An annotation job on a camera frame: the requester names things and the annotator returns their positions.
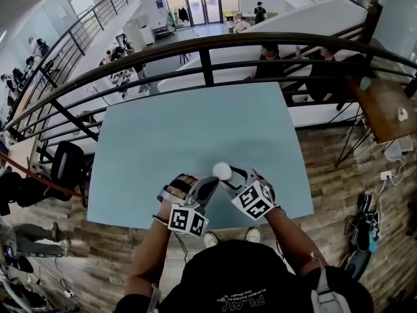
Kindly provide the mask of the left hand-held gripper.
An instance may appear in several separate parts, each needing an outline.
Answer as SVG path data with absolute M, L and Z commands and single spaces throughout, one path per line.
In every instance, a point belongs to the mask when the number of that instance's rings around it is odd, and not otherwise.
M 160 201 L 168 201 L 171 212 L 167 227 L 175 232 L 192 237 L 201 237 L 209 220 L 205 217 L 205 207 L 219 183 L 215 176 L 198 180 L 186 199 L 178 198 L 167 191 L 167 186 L 159 193 Z

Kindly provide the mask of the small white ball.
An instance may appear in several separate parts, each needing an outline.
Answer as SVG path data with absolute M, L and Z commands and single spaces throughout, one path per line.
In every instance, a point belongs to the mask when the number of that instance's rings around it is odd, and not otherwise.
M 228 181 L 233 176 L 233 171 L 226 162 L 218 162 L 212 168 L 213 176 L 217 177 L 220 181 Z

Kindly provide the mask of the person's right forearm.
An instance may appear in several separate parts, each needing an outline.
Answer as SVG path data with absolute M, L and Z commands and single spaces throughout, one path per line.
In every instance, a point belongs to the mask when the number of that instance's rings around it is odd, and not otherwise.
M 315 242 L 282 209 L 273 207 L 265 218 L 285 259 L 297 275 L 305 276 L 316 268 L 328 266 Z

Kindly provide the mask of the clear plastic container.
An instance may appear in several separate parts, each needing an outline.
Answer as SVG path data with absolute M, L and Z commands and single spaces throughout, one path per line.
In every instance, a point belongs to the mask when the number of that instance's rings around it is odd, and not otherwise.
M 384 150 L 384 155 L 388 160 L 396 160 L 413 151 L 413 142 L 410 136 L 401 137 L 390 142 Z

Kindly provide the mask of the person's left hand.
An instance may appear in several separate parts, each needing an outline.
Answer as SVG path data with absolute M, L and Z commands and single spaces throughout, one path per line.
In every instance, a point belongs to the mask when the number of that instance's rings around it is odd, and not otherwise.
M 197 179 L 194 176 L 182 173 L 168 185 L 167 191 L 170 194 L 185 200 L 196 182 Z

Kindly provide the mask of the person's white left shoe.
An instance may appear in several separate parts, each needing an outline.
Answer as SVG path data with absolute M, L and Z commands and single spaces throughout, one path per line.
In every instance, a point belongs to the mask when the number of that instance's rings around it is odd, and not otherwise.
M 216 246 L 219 243 L 219 240 L 214 233 L 208 231 L 203 236 L 203 242 L 207 248 L 210 248 Z

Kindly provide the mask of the person's black t-shirt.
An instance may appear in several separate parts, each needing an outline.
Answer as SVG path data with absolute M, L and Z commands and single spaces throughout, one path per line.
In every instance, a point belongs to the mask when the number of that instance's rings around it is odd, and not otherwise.
M 296 276 L 269 246 L 230 240 L 196 254 L 159 313 L 313 313 L 320 269 Z

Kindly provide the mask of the black backpack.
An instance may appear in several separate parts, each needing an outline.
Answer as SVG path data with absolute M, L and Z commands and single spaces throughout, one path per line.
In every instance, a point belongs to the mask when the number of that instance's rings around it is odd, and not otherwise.
M 357 201 L 358 212 L 345 220 L 344 236 L 349 238 L 349 245 L 359 251 L 367 251 L 369 237 L 380 237 L 379 213 L 371 208 L 371 194 L 360 194 Z

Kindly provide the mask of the black curved metal railing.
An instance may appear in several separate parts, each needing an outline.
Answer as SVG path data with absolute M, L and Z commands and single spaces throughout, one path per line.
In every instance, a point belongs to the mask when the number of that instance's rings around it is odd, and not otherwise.
M 156 82 L 161 80 L 168 80 L 171 78 L 179 78 L 182 76 L 192 75 L 192 74 L 203 74 L 205 86 L 214 87 L 217 83 L 214 81 L 214 71 L 216 70 L 225 70 L 231 68 L 243 68 L 250 66 L 260 65 L 259 60 L 254 61 L 237 61 L 234 63 L 221 63 L 214 64 L 210 58 L 210 51 L 215 49 L 222 48 L 233 48 L 240 46 L 254 46 L 260 45 L 262 43 L 275 43 L 275 44 L 302 44 L 305 45 L 307 50 L 310 50 L 314 47 L 324 47 L 326 45 L 339 48 L 341 50 L 349 50 L 353 52 L 366 53 L 372 56 L 378 56 L 383 59 L 390 61 L 395 61 L 396 63 L 401 63 L 412 68 L 417 69 L 417 64 L 404 59 L 398 55 L 390 53 L 386 50 L 378 49 L 373 46 L 362 44 L 357 41 L 352 41 L 347 38 L 339 38 L 334 36 L 323 36 L 323 35 L 313 35 L 307 33 L 242 33 L 234 35 L 217 35 L 207 38 L 195 38 L 191 40 L 185 40 L 182 42 L 169 44 L 161 46 L 159 48 L 152 48 L 144 52 L 139 52 L 131 55 L 130 57 L 125 57 L 102 65 L 101 67 L 92 69 L 76 79 L 68 82 L 52 91 L 47 97 L 35 102 L 30 108 L 22 111 L 21 115 L 17 116 L 12 120 L 8 125 L 5 126 L 5 130 L 9 131 L 15 138 L 19 141 L 25 139 L 25 136 L 19 130 L 16 130 L 16 126 L 20 124 L 22 120 L 26 117 L 29 117 L 34 112 L 39 109 L 42 109 L 46 105 L 51 105 L 56 108 L 56 113 L 61 114 L 66 117 L 67 123 L 72 123 L 76 125 L 79 129 L 84 131 L 88 137 L 92 137 L 93 133 L 81 123 L 79 117 L 73 116 L 69 111 L 72 108 L 78 107 L 84 103 L 95 100 L 99 97 L 104 97 L 131 87 L 136 87 L 147 82 Z M 126 83 L 121 86 L 117 86 L 111 89 L 108 89 L 104 92 L 99 92 L 96 95 L 91 95 L 87 98 L 83 98 L 77 102 L 73 102 L 67 106 L 62 106 L 58 103 L 58 98 L 65 96 L 68 93 L 75 91 L 88 85 L 96 80 L 107 77 L 110 74 L 120 72 L 122 70 L 133 67 L 136 64 L 145 64 L 152 61 L 157 61 L 165 59 L 168 57 L 180 55 L 182 53 L 191 53 L 197 52 L 200 54 L 201 66 L 196 68 L 188 68 L 185 70 L 180 70 L 176 72 L 170 72 L 165 74 L 155 75 L 150 78 L 145 78 L 144 80 Z

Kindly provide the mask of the dark blue oval object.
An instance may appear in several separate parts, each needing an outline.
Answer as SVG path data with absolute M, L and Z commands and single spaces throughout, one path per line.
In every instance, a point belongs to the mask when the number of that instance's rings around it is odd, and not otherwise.
M 370 251 L 355 250 L 347 256 L 347 259 L 341 267 L 345 270 L 352 279 L 359 280 L 364 274 L 366 267 L 371 259 Z

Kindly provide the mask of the wooden side table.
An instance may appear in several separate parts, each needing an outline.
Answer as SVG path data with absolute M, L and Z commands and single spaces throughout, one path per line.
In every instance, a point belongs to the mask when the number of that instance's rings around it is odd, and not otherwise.
M 335 167 L 351 156 L 370 136 L 373 136 L 375 143 L 381 144 L 417 133 L 417 112 L 406 94 L 407 87 L 399 82 L 371 78 L 371 85 L 361 91 L 361 78 L 347 77 L 346 80 L 358 109 Z M 399 108 L 407 110 L 409 118 L 406 121 L 398 121 Z

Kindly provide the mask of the black low shelf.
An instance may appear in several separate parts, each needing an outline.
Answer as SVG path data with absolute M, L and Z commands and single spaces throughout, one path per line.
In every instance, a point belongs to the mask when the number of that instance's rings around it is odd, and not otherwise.
M 165 24 L 164 26 L 153 29 L 155 40 L 168 37 L 174 34 L 174 28 L 171 25 Z

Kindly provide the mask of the white cabinet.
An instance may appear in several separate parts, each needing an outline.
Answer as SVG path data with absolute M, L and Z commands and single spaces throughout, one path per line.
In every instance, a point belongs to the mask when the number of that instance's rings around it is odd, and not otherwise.
M 123 33 L 127 39 L 133 44 L 135 50 L 142 50 L 145 46 L 151 45 L 155 42 L 154 32 L 152 27 L 145 23 L 140 24 L 137 18 L 128 20 L 122 27 Z

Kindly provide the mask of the black garment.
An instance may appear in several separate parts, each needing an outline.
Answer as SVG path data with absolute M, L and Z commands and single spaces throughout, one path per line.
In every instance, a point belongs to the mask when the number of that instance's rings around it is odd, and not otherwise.
M 10 214 L 10 203 L 17 203 L 25 208 L 46 198 L 69 201 L 71 197 L 70 194 L 51 188 L 33 177 L 22 178 L 16 172 L 0 176 L 0 216 Z

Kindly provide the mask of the black balcony railing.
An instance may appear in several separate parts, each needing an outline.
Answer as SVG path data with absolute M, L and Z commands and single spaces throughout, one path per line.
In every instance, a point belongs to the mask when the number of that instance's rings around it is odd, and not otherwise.
M 27 66 L 23 72 L 12 73 L 21 91 L 8 92 L 8 113 L 3 123 L 7 124 L 32 103 L 49 93 L 53 85 L 61 86 L 69 78 L 79 60 L 86 54 L 97 34 L 134 0 L 101 0 L 84 10 L 79 18 L 52 44 L 49 52 L 30 74 Z

